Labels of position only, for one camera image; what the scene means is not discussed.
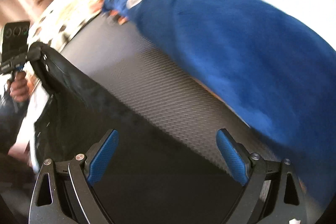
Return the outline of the person's left hand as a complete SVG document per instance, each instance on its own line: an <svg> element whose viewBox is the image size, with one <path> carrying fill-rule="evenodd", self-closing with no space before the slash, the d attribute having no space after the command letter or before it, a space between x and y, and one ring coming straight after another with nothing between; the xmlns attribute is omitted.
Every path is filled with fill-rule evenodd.
<svg viewBox="0 0 336 224"><path fill-rule="evenodd" d="M15 102L25 102L29 98L29 87L27 84L26 73L17 72L14 80L7 81L7 87L11 98Z"/></svg>

